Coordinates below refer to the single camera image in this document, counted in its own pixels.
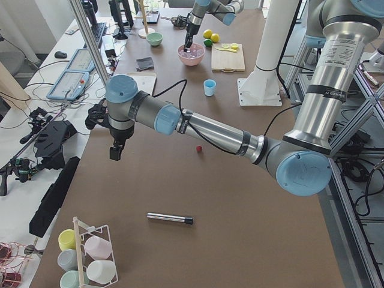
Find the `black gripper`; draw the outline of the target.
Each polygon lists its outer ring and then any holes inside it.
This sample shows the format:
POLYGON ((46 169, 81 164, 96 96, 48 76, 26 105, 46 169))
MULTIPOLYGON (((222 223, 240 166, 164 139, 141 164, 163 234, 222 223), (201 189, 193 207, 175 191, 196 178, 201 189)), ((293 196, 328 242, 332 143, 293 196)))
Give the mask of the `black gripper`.
POLYGON ((183 50, 185 52, 188 52, 190 50, 191 45, 192 45, 192 39, 197 34, 197 26, 196 25, 188 25, 186 30, 187 30, 187 34, 186 34, 183 50))
POLYGON ((114 161, 120 161, 122 147, 124 147, 125 141, 134 134, 134 126, 124 130, 110 128, 109 131, 110 135, 114 138, 113 146, 109 149, 109 158, 114 161))

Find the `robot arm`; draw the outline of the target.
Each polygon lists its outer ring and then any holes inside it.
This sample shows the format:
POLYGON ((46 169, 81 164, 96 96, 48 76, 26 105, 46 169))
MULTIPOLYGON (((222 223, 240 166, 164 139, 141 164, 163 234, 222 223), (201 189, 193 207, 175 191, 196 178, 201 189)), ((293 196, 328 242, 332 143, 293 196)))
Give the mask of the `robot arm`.
POLYGON ((280 140, 250 134, 181 105, 140 91, 127 75, 113 76, 106 84, 111 134, 125 143, 130 124, 140 123, 156 132, 174 132, 207 141, 232 155, 249 159, 265 169, 284 190, 310 196, 328 184, 332 170, 328 137, 357 68, 364 46, 379 36, 380 1, 324 1, 314 14, 314 24, 325 44, 312 82, 291 131, 280 140))
POLYGON ((193 37, 198 33, 205 14, 211 14, 229 26, 243 9, 244 2, 242 0, 230 1, 226 5, 217 0, 196 0, 192 11, 187 16, 184 51, 186 52, 191 47, 193 37))

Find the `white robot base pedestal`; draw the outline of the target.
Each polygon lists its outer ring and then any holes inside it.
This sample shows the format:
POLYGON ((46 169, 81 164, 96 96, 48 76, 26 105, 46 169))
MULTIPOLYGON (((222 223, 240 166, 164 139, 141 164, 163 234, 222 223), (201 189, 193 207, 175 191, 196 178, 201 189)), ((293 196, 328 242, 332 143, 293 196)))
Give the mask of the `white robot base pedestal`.
POLYGON ((281 106, 277 77, 278 63, 284 55, 284 45, 295 24, 301 6, 299 0, 274 0, 269 6, 254 71, 239 79, 241 106, 281 106))

